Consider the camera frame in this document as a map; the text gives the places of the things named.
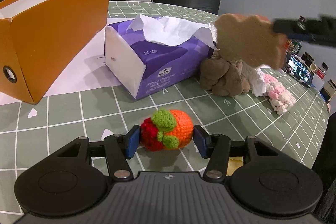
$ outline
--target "brown plush toy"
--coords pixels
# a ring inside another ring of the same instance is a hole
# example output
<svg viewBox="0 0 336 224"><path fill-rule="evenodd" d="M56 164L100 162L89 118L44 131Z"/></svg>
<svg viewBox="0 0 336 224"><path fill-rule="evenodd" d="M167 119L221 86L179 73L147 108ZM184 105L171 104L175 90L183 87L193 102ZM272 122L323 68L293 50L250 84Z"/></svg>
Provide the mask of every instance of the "brown plush toy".
<svg viewBox="0 0 336 224"><path fill-rule="evenodd" d="M263 16L224 14L215 22L217 44L210 59L201 62L199 83L214 95L246 94L250 84L242 74L243 61L251 67L262 64L279 68L285 58L285 35L272 32Z"/></svg>

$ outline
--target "red crochet ball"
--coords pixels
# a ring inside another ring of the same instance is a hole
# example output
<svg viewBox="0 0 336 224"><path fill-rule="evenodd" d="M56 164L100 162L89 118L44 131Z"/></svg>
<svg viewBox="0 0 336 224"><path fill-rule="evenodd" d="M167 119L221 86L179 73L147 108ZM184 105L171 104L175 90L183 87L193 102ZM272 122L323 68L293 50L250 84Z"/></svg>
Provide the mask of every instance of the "red crochet ball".
<svg viewBox="0 0 336 224"><path fill-rule="evenodd" d="M157 139L158 131L151 118L147 118L143 121L141 125L141 142L150 151L163 149L162 142L159 142Z"/></svg>

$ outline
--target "table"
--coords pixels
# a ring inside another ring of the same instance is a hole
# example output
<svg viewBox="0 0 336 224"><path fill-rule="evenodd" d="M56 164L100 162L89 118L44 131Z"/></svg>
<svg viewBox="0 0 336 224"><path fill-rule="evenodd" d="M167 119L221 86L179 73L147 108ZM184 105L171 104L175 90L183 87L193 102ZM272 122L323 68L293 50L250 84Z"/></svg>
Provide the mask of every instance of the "table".
<svg viewBox="0 0 336 224"><path fill-rule="evenodd" d="M175 16L199 23L213 22L217 18L174 5L132 1L111 1L109 4L110 18L125 20L138 13ZM21 214L13 186L24 170L78 136L99 141L104 132L125 134L134 124L151 116L157 107L183 110L194 124L200 124L211 134L226 134L232 140L256 135L312 167L329 117L327 106L316 89L304 87L283 72L262 69L276 77L297 99L294 107L281 116L273 111L265 97L256 98L251 92L233 98L214 96L201 89L195 78L134 101L112 73L105 70L104 59L101 59L104 56L103 31L98 35L95 43L99 46L92 44L92 40L76 56L79 61L87 60L90 54L100 60L88 66L91 71L85 72L85 76L72 73L70 68L78 67L75 58L37 105L0 96L0 223L12 223ZM82 83L77 82L82 78L86 88L80 88ZM135 157L128 160L135 174L139 170L202 173L207 162L200 157L193 142L174 151L150 152L139 147ZM93 166L107 174L104 158L94 158Z"/></svg>

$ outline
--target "tissue box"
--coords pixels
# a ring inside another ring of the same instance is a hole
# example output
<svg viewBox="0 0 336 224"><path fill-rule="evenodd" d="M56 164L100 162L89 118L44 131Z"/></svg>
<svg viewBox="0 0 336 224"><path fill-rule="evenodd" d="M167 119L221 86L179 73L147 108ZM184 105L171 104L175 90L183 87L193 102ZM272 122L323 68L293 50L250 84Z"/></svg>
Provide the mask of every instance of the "tissue box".
<svg viewBox="0 0 336 224"><path fill-rule="evenodd" d="M109 0L0 2L0 92L38 103L105 27L108 6Z"/></svg>
<svg viewBox="0 0 336 224"><path fill-rule="evenodd" d="M105 64L135 99L193 76L201 61L213 53L195 36L176 46L148 42L142 29L127 29L132 22L106 26ZM211 31L207 34L213 44Z"/></svg>

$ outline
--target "black ring hole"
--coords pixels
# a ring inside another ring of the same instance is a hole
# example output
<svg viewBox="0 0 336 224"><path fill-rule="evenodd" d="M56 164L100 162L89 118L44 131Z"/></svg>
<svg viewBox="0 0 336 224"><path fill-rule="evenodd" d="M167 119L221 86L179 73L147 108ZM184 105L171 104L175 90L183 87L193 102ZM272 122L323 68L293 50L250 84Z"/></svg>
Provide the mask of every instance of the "black ring hole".
<svg viewBox="0 0 336 224"><path fill-rule="evenodd" d="M11 83L16 83L16 81L17 81L16 75L10 67L4 66L3 67L3 74L8 79L8 81L10 81Z"/></svg>

